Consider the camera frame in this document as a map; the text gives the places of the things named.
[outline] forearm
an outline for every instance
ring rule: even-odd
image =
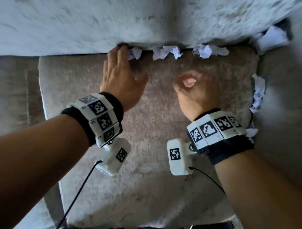
[[[9,224],[4,228],[20,221],[88,148],[83,128],[66,114],[1,136],[0,221]]]
[[[215,165],[244,228],[301,228],[302,192],[254,150]]]

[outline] right arm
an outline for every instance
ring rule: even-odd
[[[220,108],[214,77],[195,70],[173,85],[181,110],[194,121]],[[271,167],[255,150],[235,154],[215,165],[231,205],[246,229],[302,228],[302,190]]]

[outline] wristband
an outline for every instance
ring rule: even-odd
[[[197,153],[207,155],[213,165],[254,148],[234,115],[218,108],[203,113],[188,125],[187,135]]]
[[[81,124],[89,146],[96,143],[98,147],[103,147],[123,131],[123,107],[117,98],[107,92],[92,93],[71,102],[62,114],[75,118]]]

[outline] wire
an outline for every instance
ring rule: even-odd
[[[80,187],[78,193],[76,194],[75,198],[73,199],[71,205],[69,206],[68,210],[66,211],[66,213],[65,213],[65,215],[64,215],[64,217],[63,217],[63,219],[60,221],[60,223],[59,223],[59,225],[57,226],[56,229],[59,229],[59,228],[60,228],[60,226],[62,225],[62,223],[63,223],[64,220],[66,219],[66,216],[67,216],[68,212],[70,211],[71,207],[73,206],[73,204],[75,203],[76,199],[77,199],[78,196],[80,195],[80,192],[82,191],[84,185],[86,184],[86,181],[88,180],[88,178],[89,178],[90,174],[92,173],[93,169],[97,166],[97,164],[99,164],[99,163],[101,163],[101,162],[103,162],[103,161],[101,161],[101,160],[100,160],[100,161],[97,161],[97,162],[95,163],[95,165],[92,167],[92,169],[91,169],[90,172],[88,173],[86,179],[84,180],[82,186]]]
[[[221,191],[223,191],[223,193],[225,194],[225,191],[223,190],[223,188],[222,188],[219,184],[217,184],[216,181],[213,180],[213,179],[212,179],[209,175],[207,175],[205,172],[203,172],[203,171],[201,171],[201,170],[199,170],[199,169],[197,169],[197,168],[194,168],[194,167],[189,167],[189,169],[191,169],[191,170],[195,169],[195,170],[197,170],[197,171],[203,173],[204,175],[206,175],[206,176],[207,176],[208,178],[210,178],[211,181],[213,181],[213,182],[215,183],[215,185],[217,185],[217,186],[221,189]]]

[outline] fist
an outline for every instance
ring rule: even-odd
[[[220,108],[220,91],[215,78],[203,71],[189,70],[173,83],[184,115],[193,122],[199,115]]]
[[[107,54],[104,61],[104,77],[100,92],[108,92],[115,96],[123,106],[124,112],[133,108],[143,95],[148,82],[147,73],[138,80],[130,69],[128,47],[116,46]]]

